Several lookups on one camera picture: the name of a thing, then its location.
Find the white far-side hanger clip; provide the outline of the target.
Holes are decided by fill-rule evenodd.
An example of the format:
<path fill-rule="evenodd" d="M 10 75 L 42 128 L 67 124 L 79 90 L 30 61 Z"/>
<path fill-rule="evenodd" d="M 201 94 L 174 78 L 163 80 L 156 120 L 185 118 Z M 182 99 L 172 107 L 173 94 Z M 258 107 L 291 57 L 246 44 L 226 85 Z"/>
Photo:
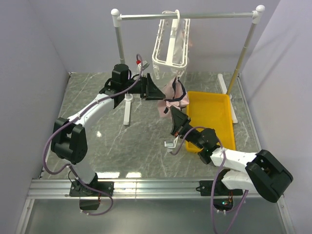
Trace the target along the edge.
<path fill-rule="evenodd" d="M 184 70 L 174 70 L 173 75 L 175 78 L 180 78 L 184 73 Z"/>

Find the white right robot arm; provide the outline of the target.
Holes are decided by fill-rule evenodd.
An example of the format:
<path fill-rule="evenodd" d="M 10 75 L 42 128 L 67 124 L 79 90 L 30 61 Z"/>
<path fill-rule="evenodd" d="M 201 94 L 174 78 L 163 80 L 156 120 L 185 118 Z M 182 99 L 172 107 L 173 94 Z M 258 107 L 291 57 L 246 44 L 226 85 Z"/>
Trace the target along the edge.
<path fill-rule="evenodd" d="M 215 190 L 225 195 L 230 190 L 256 191 L 265 200 L 276 203 L 293 182 L 293 175 L 267 150 L 246 153 L 223 147 L 214 129 L 193 127 L 191 119 L 176 107 L 170 108 L 171 135 L 199 149 L 204 164 L 219 168 Z"/>

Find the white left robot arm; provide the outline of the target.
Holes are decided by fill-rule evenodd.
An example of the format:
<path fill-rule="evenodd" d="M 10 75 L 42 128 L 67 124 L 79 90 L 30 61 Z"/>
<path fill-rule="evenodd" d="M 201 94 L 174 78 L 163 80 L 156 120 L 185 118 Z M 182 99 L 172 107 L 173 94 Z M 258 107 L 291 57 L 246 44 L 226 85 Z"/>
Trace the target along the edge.
<path fill-rule="evenodd" d="M 99 208 L 102 198 L 113 199 L 114 183 L 100 182 L 97 173 L 85 159 L 88 151 L 86 129 L 118 107 L 126 94 L 139 94 L 145 100 L 165 99 L 150 74 L 133 76 L 126 64 L 117 64 L 112 76 L 91 103 L 69 118 L 58 118 L 54 124 L 51 151 L 65 161 L 65 166 L 75 177 L 69 195 L 97 198 L 95 202 L 89 199 L 79 202 L 81 212 L 87 215 L 95 216 L 94 211 Z"/>

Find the white plastic clip hanger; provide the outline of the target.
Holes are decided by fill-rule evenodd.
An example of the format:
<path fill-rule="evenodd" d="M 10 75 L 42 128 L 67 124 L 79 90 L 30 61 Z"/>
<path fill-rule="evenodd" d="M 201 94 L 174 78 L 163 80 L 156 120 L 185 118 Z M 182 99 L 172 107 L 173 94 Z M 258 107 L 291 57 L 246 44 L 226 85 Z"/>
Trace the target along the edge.
<path fill-rule="evenodd" d="M 177 18 L 169 21 L 161 19 L 158 26 L 156 42 L 152 53 L 152 64 L 154 66 L 166 66 L 169 68 L 177 68 L 178 65 L 172 63 L 174 46 L 177 33 L 183 29 L 184 25 L 190 26 L 190 19 L 183 19 L 180 11 L 163 11 L 163 14 L 174 14 Z"/>

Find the white pink underwear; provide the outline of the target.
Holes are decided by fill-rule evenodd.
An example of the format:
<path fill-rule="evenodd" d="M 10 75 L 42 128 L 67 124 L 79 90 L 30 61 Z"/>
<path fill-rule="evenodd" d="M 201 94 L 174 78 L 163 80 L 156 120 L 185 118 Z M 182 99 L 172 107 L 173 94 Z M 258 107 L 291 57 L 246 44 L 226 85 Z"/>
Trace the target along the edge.
<path fill-rule="evenodd" d="M 177 68 L 171 68 L 171 71 L 174 70 L 184 70 L 186 72 L 187 66 L 189 65 L 189 50 L 192 47 L 192 43 L 189 39 L 190 26 L 184 25 L 183 29 L 180 29 L 177 33 L 173 60 L 172 63 L 177 64 Z"/>

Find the white near-corner hanger clip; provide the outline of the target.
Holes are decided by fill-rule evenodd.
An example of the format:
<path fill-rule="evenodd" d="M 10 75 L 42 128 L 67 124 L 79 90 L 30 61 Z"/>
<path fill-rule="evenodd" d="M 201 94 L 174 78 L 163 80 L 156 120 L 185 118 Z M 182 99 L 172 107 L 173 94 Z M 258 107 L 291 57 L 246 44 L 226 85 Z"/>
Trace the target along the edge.
<path fill-rule="evenodd" d="M 159 67 L 158 67 L 158 66 L 154 66 L 154 67 L 153 67 L 153 71 L 154 71 L 155 78 L 156 78 L 156 79 L 160 79 Z"/>

